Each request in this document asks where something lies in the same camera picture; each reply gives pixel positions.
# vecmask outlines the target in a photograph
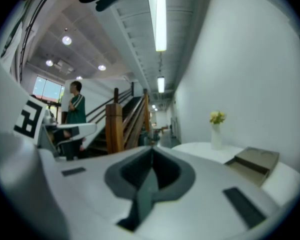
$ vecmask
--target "white vase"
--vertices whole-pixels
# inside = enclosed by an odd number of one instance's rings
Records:
[[[222,149],[220,124],[211,124],[211,148],[213,150]]]

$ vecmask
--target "white stripe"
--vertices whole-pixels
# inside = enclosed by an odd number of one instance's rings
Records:
[[[75,104],[78,103],[78,101],[80,100],[80,97],[81,97],[81,96],[82,96],[81,94],[78,95],[78,98],[77,98],[76,101],[72,104],[73,106],[74,106]]]
[[[78,98],[78,101],[77,102],[75,102],[75,104],[73,105],[75,108],[77,108],[78,107],[78,105],[79,105],[79,103],[81,102],[81,100],[83,99],[84,97],[81,95],[81,97],[80,98]]]

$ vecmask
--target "ceiling lamp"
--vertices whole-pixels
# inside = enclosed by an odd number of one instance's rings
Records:
[[[52,67],[52,66],[54,65],[54,63],[52,62],[51,59],[47,60],[47,61],[45,62],[45,64],[46,64],[48,67]]]
[[[163,76],[158,77],[158,91],[160,94],[165,92],[165,78]]]
[[[152,28],[157,52],[167,50],[167,8],[166,0],[148,0]]]
[[[64,36],[62,38],[62,43],[64,43],[66,46],[71,45],[72,43],[72,39],[69,36]]]
[[[98,69],[101,71],[105,71],[107,68],[104,65],[100,65],[100,66],[98,66]]]

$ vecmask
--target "white table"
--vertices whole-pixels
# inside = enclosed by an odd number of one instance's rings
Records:
[[[235,146],[224,146],[221,150],[212,150],[210,142],[191,142],[175,146],[172,149],[221,164],[230,161],[243,150],[243,148]],[[279,161],[261,188],[279,206],[283,206],[300,195],[300,173]]]

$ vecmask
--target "green shirt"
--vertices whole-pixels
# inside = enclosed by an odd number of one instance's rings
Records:
[[[81,94],[74,96],[71,99],[72,105],[75,110],[68,111],[68,115],[66,117],[67,124],[84,124],[87,122],[86,120],[86,110],[85,110],[85,97]]]

